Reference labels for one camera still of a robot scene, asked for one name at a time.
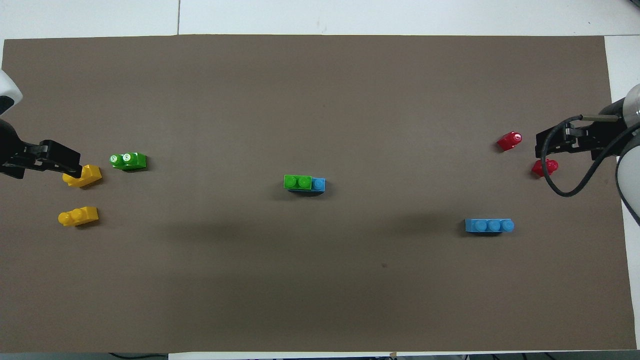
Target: blue toy brick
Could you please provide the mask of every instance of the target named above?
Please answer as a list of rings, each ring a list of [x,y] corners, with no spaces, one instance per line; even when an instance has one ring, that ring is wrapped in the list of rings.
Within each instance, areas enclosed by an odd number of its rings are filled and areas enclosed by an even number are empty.
[[[324,192],[324,183],[326,181],[323,177],[312,177],[311,178],[311,190],[306,189],[287,189],[290,192],[305,192],[305,193],[323,193]]]
[[[468,218],[465,230],[468,233],[510,233],[514,223],[510,218]]]

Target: green brick stud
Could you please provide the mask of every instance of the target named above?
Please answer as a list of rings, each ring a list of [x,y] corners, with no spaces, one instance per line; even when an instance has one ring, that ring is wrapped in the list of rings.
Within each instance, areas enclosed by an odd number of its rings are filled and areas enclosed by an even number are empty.
[[[311,190],[311,177],[284,175],[284,188],[287,190]]]
[[[120,170],[135,170],[147,167],[147,157],[140,152],[127,152],[126,154],[114,154],[109,158],[111,166]]]

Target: red toy brick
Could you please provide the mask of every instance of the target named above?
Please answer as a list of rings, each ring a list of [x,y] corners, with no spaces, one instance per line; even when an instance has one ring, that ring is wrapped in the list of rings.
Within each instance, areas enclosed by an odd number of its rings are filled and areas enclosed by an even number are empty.
[[[558,169],[558,162],[556,160],[546,160],[547,163],[547,171],[549,171],[549,175],[553,174],[554,171]],[[538,176],[543,177],[545,173],[542,172],[542,161],[538,160],[531,168],[531,171],[535,172]]]
[[[502,150],[507,151],[513,149],[521,141],[522,135],[520,135],[520,133],[512,131],[504,135],[500,140],[497,141],[497,143],[498,145],[500,145],[500,147],[502,147]]]

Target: black cable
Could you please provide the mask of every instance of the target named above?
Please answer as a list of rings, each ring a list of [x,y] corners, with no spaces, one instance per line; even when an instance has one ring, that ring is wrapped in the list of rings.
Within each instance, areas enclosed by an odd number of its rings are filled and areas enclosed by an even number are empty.
[[[598,167],[600,166],[602,161],[607,157],[609,151],[611,151],[611,148],[614,145],[616,145],[625,136],[627,136],[630,133],[633,133],[634,131],[640,129],[640,122],[638,122],[638,123],[634,124],[633,126],[626,128],[623,132],[618,134],[613,140],[611,140],[611,142],[607,145],[607,147],[604,148],[604,150],[600,153],[600,155],[598,155],[596,160],[593,161],[593,164],[591,164],[591,167],[589,167],[589,170],[584,175],[584,177],[582,178],[582,180],[580,181],[578,186],[576,186],[570,192],[564,192],[564,191],[560,190],[556,186],[556,184],[554,184],[553,180],[551,180],[551,177],[549,177],[549,171],[547,169],[547,162],[546,162],[547,161],[547,151],[549,150],[549,143],[551,142],[551,138],[555,135],[555,133],[557,133],[558,130],[563,128],[566,124],[568,124],[570,122],[573,122],[573,121],[576,121],[576,120],[582,120],[582,115],[577,115],[577,116],[574,116],[574,117],[570,117],[570,118],[562,121],[560,124],[556,125],[553,129],[551,129],[551,131],[547,135],[547,138],[545,139],[545,142],[543,143],[542,149],[540,151],[540,162],[541,162],[541,165],[542,165],[542,172],[545,175],[545,180],[547,180],[547,184],[549,185],[551,190],[553,190],[556,194],[558,194],[560,196],[563,196],[563,197],[571,197],[571,196],[574,196],[575,194],[579,193],[584,188],[584,186],[587,185],[587,182],[589,182],[589,180],[591,179],[591,176],[593,176],[593,174],[596,172],[596,170],[598,169]]]
[[[115,356],[119,359],[147,359],[149,357],[168,357],[167,355],[162,355],[162,354],[147,354],[147,355],[140,355],[140,356],[123,356],[123,355],[118,355],[114,352],[110,352],[109,355],[111,356]]]

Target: brown mat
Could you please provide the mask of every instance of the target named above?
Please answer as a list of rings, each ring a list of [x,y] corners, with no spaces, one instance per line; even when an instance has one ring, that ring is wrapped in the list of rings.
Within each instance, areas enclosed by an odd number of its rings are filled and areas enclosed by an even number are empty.
[[[3,352],[635,347],[614,159],[571,199],[529,172],[537,132],[610,103],[602,37],[7,40],[3,69],[23,140],[104,176],[0,177]],[[564,189],[590,163],[551,158]],[[100,220],[56,222],[79,206]]]

